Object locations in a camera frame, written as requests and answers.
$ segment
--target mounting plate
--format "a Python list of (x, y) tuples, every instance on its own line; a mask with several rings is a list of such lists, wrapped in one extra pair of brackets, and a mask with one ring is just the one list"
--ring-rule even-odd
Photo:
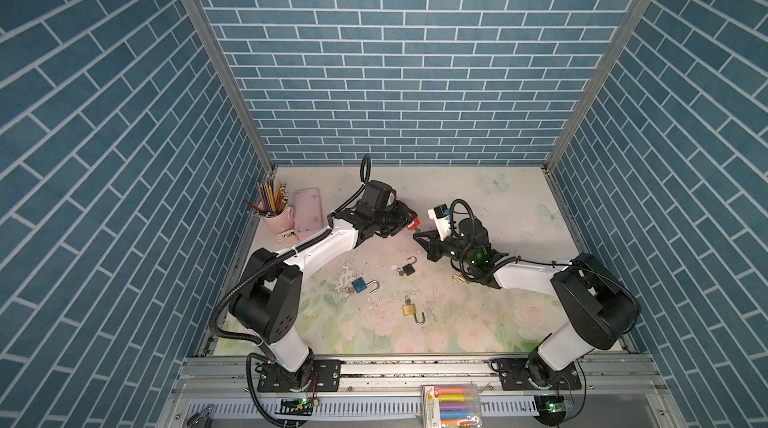
[[(499, 371), (498, 378), (502, 382), (504, 391), (519, 390), (540, 390), (534, 385), (528, 377), (528, 370), (525, 368), (527, 358), (497, 358), (494, 363)], [(581, 379), (576, 371), (576, 365), (569, 364), (562, 370), (562, 378), (558, 381), (560, 391), (570, 389), (576, 391), (581, 389)]]
[[(311, 392), (314, 387), (317, 393), (335, 393), (339, 391), (340, 377), (341, 360), (315, 360), (310, 375), (310, 384), (314, 384), (314, 386), (310, 386), (307, 391)], [(264, 370), (256, 389), (259, 393), (292, 393), (289, 386), (280, 384), (276, 369)]]

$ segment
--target blue padlock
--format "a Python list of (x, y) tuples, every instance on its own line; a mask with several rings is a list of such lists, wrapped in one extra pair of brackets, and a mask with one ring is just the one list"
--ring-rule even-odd
[(366, 283), (362, 278), (358, 278), (352, 281), (352, 287), (355, 288), (355, 291), (359, 293), (360, 291), (368, 288), (368, 283)]
[(355, 291), (357, 293), (359, 293), (374, 283), (376, 283), (376, 287), (371, 289), (371, 293), (373, 293), (374, 291), (379, 289), (379, 282), (376, 281), (375, 279), (370, 283), (366, 283), (362, 278), (355, 279), (354, 281), (352, 281), (352, 287), (355, 288)]

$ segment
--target table surface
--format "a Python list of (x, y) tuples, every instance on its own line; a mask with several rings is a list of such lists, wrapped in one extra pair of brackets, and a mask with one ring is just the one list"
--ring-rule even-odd
[[(388, 183), (398, 199), (416, 211), (423, 231), (434, 229), (426, 211), (455, 198), (469, 203), (496, 250), (529, 260), (565, 260), (578, 254), (544, 174), (536, 167), (378, 167), (371, 179)], [(358, 167), (281, 167), (276, 182), (290, 191), (320, 189), (325, 216), (360, 186)], [(452, 279), (449, 260), (426, 259), (413, 231), (373, 237), (356, 250), (334, 258), (302, 283), (295, 327), (318, 354), (494, 353), (529, 351), (567, 318), (552, 297), (523, 289), (492, 289)], [(264, 223), (250, 252), (294, 244), (277, 241)], [(416, 272), (399, 276), (397, 268), (416, 257)], [(378, 280), (375, 293), (348, 293), (362, 277)], [(418, 326), (405, 317), (405, 298), (424, 313)], [(228, 315), (225, 326), (245, 331)], [(253, 345), (220, 340), (216, 356), (244, 355)]]

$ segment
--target colored chalk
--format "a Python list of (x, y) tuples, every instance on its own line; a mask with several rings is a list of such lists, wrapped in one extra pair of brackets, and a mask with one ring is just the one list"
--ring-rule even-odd
[(440, 395), (438, 396), (440, 403), (444, 401), (464, 401), (464, 395)]
[(464, 410), (468, 405), (462, 401), (440, 400), (440, 411), (443, 410)]
[(464, 388), (462, 386), (436, 386), (435, 396), (442, 395), (463, 395)]
[(441, 425), (443, 428), (459, 428), (461, 426), (476, 426), (478, 422), (474, 420), (443, 420)]
[(460, 420), (461, 418), (471, 418), (470, 414), (464, 411), (444, 411), (440, 410), (440, 418), (448, 418), (450, 420)]

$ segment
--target pink phone case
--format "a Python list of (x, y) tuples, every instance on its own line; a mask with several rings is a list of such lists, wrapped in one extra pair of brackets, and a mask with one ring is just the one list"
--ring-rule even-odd
[(293, 194), (293, 230), (299, 241), (317, 233), (326, 225), (322, 217), (320, 205), (320, 190), (318, 188), (306, 188)]

